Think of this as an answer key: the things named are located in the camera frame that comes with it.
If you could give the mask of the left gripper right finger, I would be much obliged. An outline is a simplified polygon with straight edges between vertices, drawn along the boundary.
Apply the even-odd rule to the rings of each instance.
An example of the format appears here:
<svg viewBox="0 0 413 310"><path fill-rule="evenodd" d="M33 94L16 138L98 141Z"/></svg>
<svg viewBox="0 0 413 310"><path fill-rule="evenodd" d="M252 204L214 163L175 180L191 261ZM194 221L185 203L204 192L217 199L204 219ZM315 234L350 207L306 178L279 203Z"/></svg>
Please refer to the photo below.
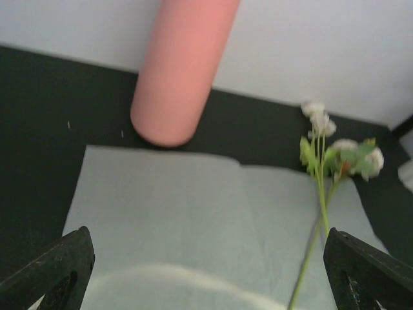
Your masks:
<svg viewBox="0 0 413 310"><path fill-rule="evenodd" d="M332 228L323 261L338 309L412 309L412 268Z"/></svg>

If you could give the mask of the cream printed ribbon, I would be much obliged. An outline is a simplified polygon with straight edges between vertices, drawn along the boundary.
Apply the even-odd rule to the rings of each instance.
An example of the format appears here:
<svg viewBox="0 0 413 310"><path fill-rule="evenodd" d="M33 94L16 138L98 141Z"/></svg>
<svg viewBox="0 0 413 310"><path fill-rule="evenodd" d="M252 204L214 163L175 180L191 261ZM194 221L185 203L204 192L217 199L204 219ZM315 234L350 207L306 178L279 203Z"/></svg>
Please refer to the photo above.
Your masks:
<svg viewBox="0 0 413 310"><path fill-rule="evenodd" d="M256 309L286 309L287 307L270 297L244 290L235 284L216 276L208 274L198 269L191 269L182 265L169 263L146 263L118 269L114 272L106 273L92 279L88 289L92 292L100 290L110 281L119 281L122 278L132 278L144 276L153 280L171 281L175 284L185 284L190 287L197 287L207 291L229 294L244 302L247 302Z"/></svg>

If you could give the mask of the white flower bouquet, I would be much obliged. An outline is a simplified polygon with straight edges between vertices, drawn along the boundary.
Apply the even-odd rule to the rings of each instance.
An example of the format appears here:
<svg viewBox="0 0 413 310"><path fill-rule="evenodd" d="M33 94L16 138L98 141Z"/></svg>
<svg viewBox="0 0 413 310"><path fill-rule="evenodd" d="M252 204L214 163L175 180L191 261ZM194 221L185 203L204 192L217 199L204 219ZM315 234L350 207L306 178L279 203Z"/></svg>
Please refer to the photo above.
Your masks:
<svg viewBox="0 0 413 310"><path fill-rule="evenodd" d="M314 180L300 172L89 146L65 232L88 227L96 254L90 282L135 265L175 264L287 306L317 203ZM256 309L229 294L144 276L87 287L82 308Z"/></svg>

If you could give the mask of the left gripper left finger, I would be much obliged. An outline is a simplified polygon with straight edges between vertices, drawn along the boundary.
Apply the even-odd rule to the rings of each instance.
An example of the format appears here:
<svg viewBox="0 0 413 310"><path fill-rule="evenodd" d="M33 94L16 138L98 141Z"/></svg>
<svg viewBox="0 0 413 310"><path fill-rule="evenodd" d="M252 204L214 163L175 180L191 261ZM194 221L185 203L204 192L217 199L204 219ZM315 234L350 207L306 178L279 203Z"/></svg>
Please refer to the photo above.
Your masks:
<svg viewBox="0 0 413 310"><path fill-rule="evenodd" d="M80 309L95 260L87 227L60 237L1 280L1 309Z"/></svg>

